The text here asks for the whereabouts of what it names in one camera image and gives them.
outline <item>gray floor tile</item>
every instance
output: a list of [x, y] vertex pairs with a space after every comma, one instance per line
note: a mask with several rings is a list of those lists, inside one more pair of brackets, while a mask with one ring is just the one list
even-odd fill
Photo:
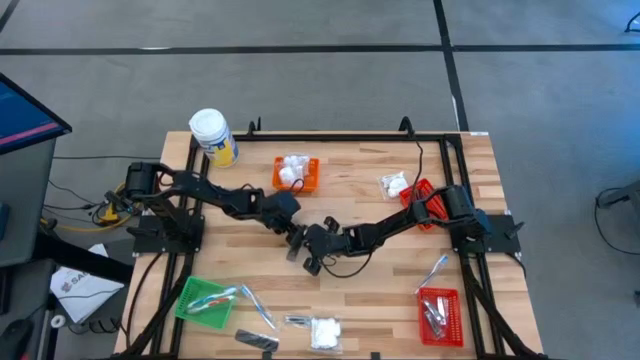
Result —
[[11, 2], [11, 0], [0, 0], [0, 16], [2, 16], [2, 14], [4, 14], [4, 12], [7, 9], [7, 6], [9, 6], [10, 2]]
[[[456, 55], [471, 130], [489, 131], [521, 232], [548, 354], [636, 359], [640, 259], [599, 238], [594, 197], [640, 179], [640, 54]], [[640, 251], [628, 206], [603, 211], [612, 242]]]
[[22, 0], [2, 47], [438, 43], [431, 1]]
[[633, 0], [443, 0], [454, 44], [638, 43]]

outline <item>green basket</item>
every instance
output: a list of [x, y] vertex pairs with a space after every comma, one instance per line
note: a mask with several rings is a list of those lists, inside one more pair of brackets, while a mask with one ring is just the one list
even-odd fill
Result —
[[206, 309], [198, 314], [187, 314], [187, 305], [192, 301], [202, 299], [214, 293], [220, 293], [226, 289], [227, 286], [212, 283], [197, 277], [190, 276], [187, 279], [187, 284], [182, 290], [178, 306], [176, 307], [176, 317], [192, 321], [194, 323], [208, 326], [214, 329], [224, 329], [229, 320], [231, 314], [231, 308], [235, 302], [235, 299], [216, 305], [210, 309]]

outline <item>gray carpet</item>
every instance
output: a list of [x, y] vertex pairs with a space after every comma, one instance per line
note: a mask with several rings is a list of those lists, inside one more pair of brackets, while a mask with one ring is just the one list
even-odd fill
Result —
[[[638, 43], [631, 0], [444, 0], [453, 44]], [[0, 11], [8, 0], [0, 0]], [[0, 47], [167, 47], [440, 42], [432, 1], [21, 0]], [[489, 131], [518, 220], [547, 354], [636, 359], [640, 257], [611, 250], [595, 195], [640, 179], [640, 52], [456, 53], [471, 130]], [[216, 107], [235, 130], [455, 130], [441, 53], [1, 56], [0, 71], [67, 120], [58, 155], [158, 155], [165, 133]], [[51, 179], [100, 199], [129, 161], [56, 161]], [[77, 205], [49, 189], [47, 202]], [[640, 251], [628, 205], [600, 213]], [[84, 216], [70, 212], [70, 216]], [[64, 234], [82, 246], [122, 232]], [[116, 257], [129, 250], [115, 246]], [[119, 316], [124, 292], [104, 316]], [[63, 332], [56, 359], [108, 356], [114, 336]]]

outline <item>orange basket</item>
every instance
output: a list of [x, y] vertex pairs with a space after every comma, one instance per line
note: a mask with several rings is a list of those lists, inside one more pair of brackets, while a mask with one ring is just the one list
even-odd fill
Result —
[[[427, 179], [420, 179], [416, 184], [416, 198], [415, 200], [424, 199], [429, 194], [433, 192], [433, 185]], [[408, 188], [402, 190], [400, 192], [400, 201], [402, 201], [402, 205], [406, 208], [409, 206], [409, 200], [411, 198], [411, 191], [413, 191], [413, 184]], [[442, 198], [440, 195], [434, 196], [433, 199], [429, 200], [427, 203], [427, 210], [429, 211], [429, 215], [435, 215], [440, 220], [448, 220], [447, 211], [444, 208], [444, 203], [442, 202]], [[418, 225], [418, 227], [422, 231], [427, 231], [433, 227], [433, 225]]]
[[281, 164], [284, 161], [284, 157], [278, 156], [273, 162], [273, 177], [271, 179], [271, 183], [273, 187], [278, 190], [294, 190], [297, 192], [314, 192], [318, 188], [318, 171], [320, 169], [320, 160], [317, 158], [311, 158], [309, 160], [309, 175], [304, 177], [304, 186], [300, 189], [300, 186], [296, 184], [296, 187], [291, 189], [291, 185], [283, 184], [280, 181], [280, 175], [278, 175], [278, 171], [280, 171]]

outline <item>wire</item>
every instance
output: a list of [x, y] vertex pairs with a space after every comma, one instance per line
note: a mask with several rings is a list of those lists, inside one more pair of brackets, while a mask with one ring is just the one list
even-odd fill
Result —
[[602, 232], [602, 229], [600, 228], [600, 222], [598, 221], [598, 201], [600, 200], [602, 195], [604, 195], [604, 193], [606, 193], [608, 191], [618, 190], [618, 189], [620, 189], [620, 188], [604, 189], [598, 194], [598, 196], [596, 196], [596, 203], [595, 203], [595, 206], [593, 207], [593, 220], [596, 223], [596, 228], [598, 229], [598, 233], [600, 234], [600, 237], [602, 238], [602, 240], [604, 240], [604, 242], [607, 245], [609, 245], [610, 248], [612, 248], [613, 250], [619, 251], [619, 252], [621, 252], [623, 254], [627, 254], [627, 255], [640, 255], [640, 252], [622, 250], [622, 249], [620, 249], [618, 247], [613, 246], [613, 244], [611, 244], [609, 242], [609, 240], [607, 240], [607, 238], [604, 236], [604, 233]]
[[[416, 192], [416, 185], [418, 184], [418, 180], [420, 179], [420, 176], [422, 175], [422, 155], [424, 154], [424, 149], [422, 148], [422, 146], [420, 146], [420, 142], [418, 142], [418, 140], [416, 140], [416, 145], [418, 146], [418, 149], [420, 149], [420, 158], [418, 159], [418, 174], [416, 175], [416, 179], [413, 181], [413, 188], [411, 189], [411, 197], [409, 198], [409, 205], [407, 206], [407, 214], [409, 213], [409, 211], [411, 211], [411, 204], [413, 203], [414, 199], [415, 199], [415, 192]], [[293, 184], [291, 185], [291, 189], [293, 189], [293, 186], [296, 184], [296, 182], [298, 180], [302, 180], [302, 179], [297, 179], [296, 181], [293, 182]], [[431, 198], [433, 198], [434, 193], [431, 193], [430, 196], [428, 196], [425, 200], [425, 203], [427, 203], [429, 200], [431, 200]], [[455, 221], [439, 221], [442, 224], [448, 225], [448, 224], [453, 224], [453, 223], [457, 223], [457, 222], [463, 222], [463, 221], [468, 221], [469, 219], [459, 219], [459, 220], [455, 220]], [[338, 261], [335, 258], [331, 258], [334, 262], [331, 265], [327, 265], [324, 263], [324, 260], [320, 259], [320, 265], [322, 265], [322, 267], [332, 276], [337, 277], [339, 279], [346, 279], [346, 278], [350, 278], [353, 276], [358, 275], [362, 270], [364, 270], [365, 267], [367, 267], [367, 265], [369, 264], [369, 261], [371, 261], [371, 256], [373, 255], [373, 250], [375, 248], [375, 242], [371, 244], [371, 248], [369, 249], [369, 256], [367, 257], [367, 260], [362, 264], [362, 266], [360, 266], [360, 268], [354, 272], [352, 272], [351, 274], [347, 274], [347, 275], [339, 275], [334, 273], [333, 271], [329, 270], [330, 266], [334, 266]]]
[[147, 268], [144, 270], [144, 273], [142, 273], [142, 277], [140, 278], [140, 282], [138, 282], [138, 286], [136, 287], [136, 292], [133, 294], [133, 299], [131, 299], [131, 306], [129, 307], [129, 317], [127, 318], [127, 330], [124, 331], [124, 334], [127, 339], [127, 348], [131, 347], [131, 338], [129, 337], [129, 334], [131, 334], [131, 319], [133, 318], [133, 310], [136, 308], [136, 301], [138, 301], [138, 295], [140, 294], [140, 289], [142, 289], [142, 284], [147, 279], [147, 276], [149, 275], [149, 271], [151, 271], [153, 264], [155, 264], [156, 261], [160, 259], [161, 255], [162, 253], [159, 253], [158, 255], [156, 255], [153, 258], [153, 260], [151, 260]]
[[333, 263], [332, 263], [331, 265], [327, 265], [327, 266], [334, 266], [335, 264], [337, 264], [337, 263], [338, 263], [338, 260], [337, 260], [336, 258], [334, 258], [333, 256], [331, 256], [331, 255], [327, 255], [327, 257], [328, 257], [329, 259], [333, 260]]
[[53, 215], [55, 215], [55, 216], [57, 216], [57, 217], [60, 217], [60, 218], [69, 219], [69, 220], [74, 220], [74, 221], [81, 221], [81, 222], [85, 222], [85, 223], [87, 223], [87, 224], [93, 224], [93, 223], [92, 223], [91, 221], [89, 221], [89, 220], [83, 220], [83, 219], [78, 219], [78, 218], [74, 218], [74, 217], [71, 217], [71, 216], [65, 216], [65, 215], [62, 215], [62, 214], [58, 214], [57, 212], [51, 211], [51, 210], [49, 210], [49, 209], [47, 209], [47, 208], [42, 208], [42, 210], [44, 210], [44, 211], [46, 211], [46, 212], [49, 212], [49, 213], [51, 213], [51, 214], [53, 214]]
[[84, 198], [84, 197], [78, 195], [75, 191], [73, 191], [73, 190], [71, 190], [69, 188], [64, 188], [64, 187], [56, 185], [53, 181], [51, 181], [51, 179], [49, 179], [49, 184], [51, 184], [51, 186], [53, 186], [54, 188], [56, 188], [58, 190], [66, 191], [66, 192], [72, 194], [73, 196], [77, 197], [78, 199], [88, 202], [89, 204], [93, 204], [93, 205], [97, 204], [94, 201], [88, 200], [87, 198]]
[[635, 15], [633, 15], [633, 17], [631, 18], [631, 20], [629, 20], [629, 22], [627, 23], [627, 27], [624, 29], [624, 32], [630, 32], [630, 31], [633, 31], [633, 32], [640, 32], [640, 29], [632, 29], [632, 28], [631, 28], [631, 24], [633, 24], [633, 21], [634, 21], [635, 19], [637, 19], [638, 17], [640, 17], [640, 12], [639, 12], [639, 13], [637, 13], [637, 14], [635, 14]]
[[416, 185], [418, 184], [418, 180], [420, 179], [420, 175], [422, 175], [422, 155], [424, 154], [424, 149], [420, 146], [418, 140], [416, 140], [416, 145], [418, 145], [418, 149], [420, 149], [420, 159], [418, 160], [418, 174], [416, 175], [416, 179], [413, 181], [413, 187], [411, 189], [411, 196], [409, 197], [409, 204], [407, 206], [407, 214], [411, 211], [411, 205], [415, 201], [416, 195]]
[[336, 264], [335, 262], [334, 262], [332, 265], [326, 265], [326, 264], [324, 263], [324, 261], [323, 261], [323, 260], [320, 260], [320, 265], [322, 265], [322, 267], [323, 267], [323, 268], [324, 268], [324, 269], [325, 269], [325, 270], [326, 270], [330, 275], [332, 275], [333, 277], [337, 277], [337, 278], [339, 278], [339, 279], [346, 279], [346, 278], [350, 278], [350, 277], [353, 277], [353, 276], [358, 275], [362, 270], [364, 270], [364, 268], [365, 268], [365, 267], [367, 267], [367, 264], [369, 264], [369, 261], [371, 260], [371, 256], [373, 255], [373, 246], [371, 247], [371, 249], [372, 249], [372, 250], [370, 250], [370, 251], [369, 251], [369, 256], [367, 257], [367, 260], [364, 262], [364, 264], [362, 264], [362, 266], [360, 266], [360, 268], [359, 268], [358, 270], [356, 270], [356, 271], [354, 271], [354, 272], [352, 272], [351, 274], [348, 274], [348, 275], [339, 275], [339, 274], [336, 274], [336, 273], [334, 273], [333, 271], [329, 270], [329, 266], [333, 266], [333, 265], [335, 265], [335, 264]]
[[520, 259], [518, 259], [518, 257], [516, 256], [516, 254], [514, 253], [506, 253], [508, 257], [512, 258], [515, 262], [518, 263], [518, 265], [520, 265], [520, 267], [522, 268], [522, 272], [524, 273], [524, 277], [527, 277], [527, 268], [524, 267], [524, 264], [522, 263], [522, 261], [520, 261]]
[[101, 156], [54, 156], [54, 160], [93, 160], [93, 159], [141, 159], [160, 160], [159, 157], [128, 156], [128, 155], [101, 155]]
[[[293, 188], [296, 186], [298, 182], [302, 182], [302, 186], [300, 186], [300, 188], [297, 191], [293, 192]], [[302, 191], [302, 189], [304, 189], [304, 179], [298, 178], [293, 182], [293, 184], [291, 184], [291, 187], [289, 188], [289, 192], [293, 192], [293, 195], [298, 195], [300, 194], [300, 191]]]
[[[113, 289], [113, 290], [98, 291], [98, 292], [93, 293], [91, 295], [69, 295], [69, 296], [63, 296], [63, 297], [59, 297], [58, 301], [64, 300], [64, 299], [88, 299], [88, 298], [92, 298], [94, 296], [98, 296], [100, 294], [112, 294], [114, 292], [117, 292], [120, 289], [122, 289], [122, 288], [117, 288], [117, 289]], [[38, 312], [38, 310], [42, 309], [45, 306], [47, 306], [47, 302], [46, 301], [45, 301], [44, 304], [42, 304], [42, 305], [38, 306], [37, 308], [35, 308], [28, 316], [25, 317], [25, 319], [32, 317], [33, 314], [35, 314], [36, 312]]]
[[[79, 227], [75, 227], [75, 226], [68, 226], [68, 225], [56, 225], [56, 228], [61, 228], [67, 231], [74, 231], [74, 232], [89, 232], [89, 233], [93, 233], [93, 232], [102, 232], [102, 231], [107, 231], [107, 230], [111, 230], [111, 229], [115, 229], [117, 227], [119, 227], [120, 225], [126, 223], [127, 221], [129, 221], [131, 219], [132, 215], [129, 215], [125, 218], [123, 218], [122, 220], [118, 221], [115, 224], [109, 225], [109, 226], [105, 226], [102, 228], [79, 228]], [[49, 223], [47, 222], [47, 220], [45, 219], [40, 219], [40, 222], [44, 225], [48, 225]]]
[[76, 207], [65, 207], [65, 206], [56, 206], [56, 205], [44, 204], [42, 206], [43, 207], [52, 208], [52, 209], [56, 209], [56, 210], [90, 210], [90, 209], [93, 209], [94, 207], [96, 207], [98, 205], [99, 204], [86, 204], [86, 205], [76, 206]]

